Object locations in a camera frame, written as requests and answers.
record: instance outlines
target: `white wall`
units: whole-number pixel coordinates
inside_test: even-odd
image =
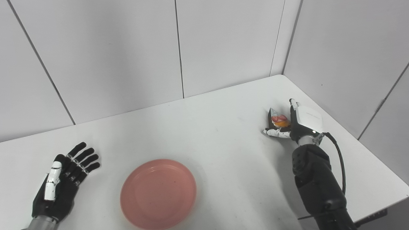
[[[0,142],[72,125],[6,1],[0,31]]]
[[[284,74],[355,137],[409,61],[409,1],[303,1]],[[409,183],[409,71],[360,141]],[[409,200],[362,230],[403,230]]]
[[[284,0],[177,0],[177,6],[186,97],[270,75]]]
[[[300,0],[11,2],[73,120],[82,123],[281,73]],[[4,26],[25,40],[17,23]],[[2,116],[0,124],[11,121]],[[54,127],[39,122],[0,135]]]
[[[407,9],[407,0],[305,0],[284,74],[359,137],[409,60]]]
[[[406,70],[360,141],[407,184],[409,184],[408,118],[409,71]],[[408,213],[409,199],[394,205],[389,209],[388,216],[368,224],[362,230],[407,229]]]
[[[12,0],[76,123],[182,98],[169,0]]]

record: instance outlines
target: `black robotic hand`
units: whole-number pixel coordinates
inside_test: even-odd
[[[93,148],[75,157],[85,147],[86,143],[82,142],[66,156],[56,156],[50,174],[33,201],[33,218],[47,216],[59,223],[70,213],[79,185],[92,170],[100,167],[100,163],[94,162],[99,157]]]

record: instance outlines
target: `metal wrist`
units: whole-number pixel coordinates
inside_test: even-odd
[[[316,144],[316,143],[314,142],[314,137],[311,136],[311,135],[302,136],[302,137],[298,140],[298,146],[305,145],[305,144]]]
[[[54,230],[57,222],[48,216],[36,216],[26,230]]]

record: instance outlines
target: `black fingertip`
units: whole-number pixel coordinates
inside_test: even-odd
[[[64,156],[63,154],[58,154],[58,155],[55,157],[54,161],[61,162],[61,164],[62,164],[62,163],[64,163],[64,161],[65,161],[65,156]]]
[[[75,159],[78,162],[81,162],[82,160],[84,160],[87,156],[93,154],[95,152],[95,150],[93,148],[89,148],[84,150],[84,152],[82,152],[80,155],[78,155]]]
[[[92,165],[88,166],[85,170],[90,173],[92,170],[98,169],[101,166],[99,162],[93,163]]]
[[[85,142],[81,142],[81,143],[77,144],[77,145],[68,153],[68,155],[70,155],[71,157],[74,157],[79,151],[83,150],[86,146],[87,146],[87,144],[86,144]]]
[[[99,156],[97,154],[89,156],[87,159],[81,162],[82,167],[87,167],[91,162],[98,160]]]

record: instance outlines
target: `panel seam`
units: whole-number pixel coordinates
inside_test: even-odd
[[[183,73],[182,73],[182,56],[180,54],[180,39],[179,39],[179,22],[178,22],[178,8],[176,6],[175,0],[175,15],[176,15],[176,31],[178,33],[178,48],[179,48],[179,63],[180,63],[180,78],[182,80],[182,96],[184,98],[184,87],[183,87]]]
[[[285,67],[286,67],[286,65],[287,65],[288,56],[290,55],[290,49],[291,49],[291,45],[292,45],[292,40],[294,39],[295,29],[297,28],[298,19],[299,19],[299,17],[300,17],[300,13],[301,13],[301,8],[302,8],[302,6],[303,6],[303,2],[304,2],[304,0],[301,0],[301,1],[300,1],[300,6],[298,7],[297,16],[295,17],[294,27],[292,28],[292,34],[291,34],[291,38],[290,38],[290,43],[288,44],[287,55],[285,56],[283,71],[282,71],[282,73],[281,73],[282,75],[284,75],[284,70],[285,70]]]
[[[282,22],[282,20],[283,20],[284,7],[285,7],[285,0],[284,0],[284,4],[283,4],[283,10],[281,11],[281,18],[280,18],[279,30],[278,30],[278,32],[277,32],[276,45],[274,46],[273,59],[271,60],[271,66],[270,66],[270,74],[269,74],[269,76],[271,76],[271,70],[273,69],[274,57],[275,57],[275,55],[276,55],[277,43],[278,43],[278,41],[279,41],[281,22]]]
[[[369,125],[371,124],[371,122],[373,121],[373,119],[375,118],[376,114],[379,112],[379,110],[381,109],[381,107],[384,105],[384,103],[386,102],[386,100],[388,99],[388,97],[391,95],[393,89],[396,87],[396,85],[398,84],[398,82],[400,81],[400,79],[402,78],[403,74],[405,74],[406,70],[409,67],[409,62],[406,65],[406,67],[403,69],[402,73],[399,75],[398,79],[395,81],[395,83],[393,84],[392,88],[389,90],[388,94],[386,95],[386,97],[381,101],[380,105],[378,106],[378,108],[375,110],[375,113],[372,115],[371,119],[369,120],[368,124],[366,124],[365,128],[362,130],[361,134],[359,135],[359,137],[357,138],[357,140],[360,140],[362,135],[365,133],[366,129],[369,127]]]
[[[30,36],[28,35],[27,30],[25,29],[23,23],[21,22],[20,17],[18,16],[16,10],[14,9],[13,4],[11,3],[10,0],[7,0],[7,2],[8,2],[8,4],[9,4],[9,6],[10,6],[10,8],[11,8],[13,14],[14,14],[14,16],[16,17],[18,23],[20,24],[21,29],[23,30],[23,32],[24,32],[24,34],[25,34],[25,36],[26,36],[28,42],[30,43],[30,45],[31,45],[31,47],[32,47],[32,49],[33,49],[33,51],[34,51],[34,53],[36,54],[37,59],[40,61],[40,64],[41,64],[41,66],[43,67],[43,69],[44,69],[44,71],[45,71],[45,74],[47,75],[49,81],[51,82],[52,86],[54,87],[54,90],[56,91],[56,93],[57,93],[57,95],[58,95],[58,97],[59,97],[61,103],[63,104],[65,111],[67,112],[68,116],[70,117],[72,124],[75,125],[75,121],[74,121],[74,119],[72,118],[71,113],[70,113],[70,111],[69,111],[68,108],[67,108],[67,105],[65,104],[63,98],[61,97],[61,94],[60,94],[60,92],[58,91],[57,86],[55,85],[54,81],[52,80],[52,78],[51,78],[51,76],[50,76],[50,74],[49,74],[47,68],[45,67],[43,60],[41,59],[40,55],[38,54],[37,49],[35,48],[35,46],[34,46],[32,40],[31,40]]]

